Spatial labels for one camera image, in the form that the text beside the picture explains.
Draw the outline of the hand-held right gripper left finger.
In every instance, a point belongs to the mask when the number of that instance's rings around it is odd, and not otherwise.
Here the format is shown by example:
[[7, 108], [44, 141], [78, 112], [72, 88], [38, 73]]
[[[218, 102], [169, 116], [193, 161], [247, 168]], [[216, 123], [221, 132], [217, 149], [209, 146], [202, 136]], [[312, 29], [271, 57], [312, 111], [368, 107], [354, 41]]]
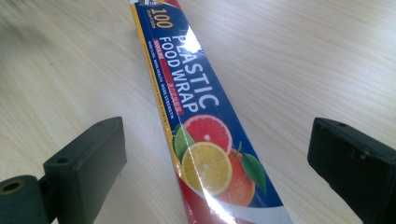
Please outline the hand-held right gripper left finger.
[[122, 118], [93, 124], [44, 162], [42, 189], [49, 220], [93, 224], [126, 162]]

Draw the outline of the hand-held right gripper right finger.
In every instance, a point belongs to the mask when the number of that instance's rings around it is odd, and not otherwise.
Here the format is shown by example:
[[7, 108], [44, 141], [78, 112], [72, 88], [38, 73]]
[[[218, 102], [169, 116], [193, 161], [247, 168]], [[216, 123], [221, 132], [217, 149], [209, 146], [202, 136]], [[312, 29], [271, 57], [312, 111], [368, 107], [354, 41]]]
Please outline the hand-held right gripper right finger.
[[307, 161], [363, 224], [396, 224], [396, 150], [345, 123], [314, 119]]

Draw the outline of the blue food wrap box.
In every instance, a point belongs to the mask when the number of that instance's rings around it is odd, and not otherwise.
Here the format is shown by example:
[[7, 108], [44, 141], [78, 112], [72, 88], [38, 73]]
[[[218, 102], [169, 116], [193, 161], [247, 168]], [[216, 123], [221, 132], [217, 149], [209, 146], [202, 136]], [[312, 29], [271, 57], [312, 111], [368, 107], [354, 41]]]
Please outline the blue food wrap box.
[[129, 0], [189, 224], [292, 224], [177, 0]]

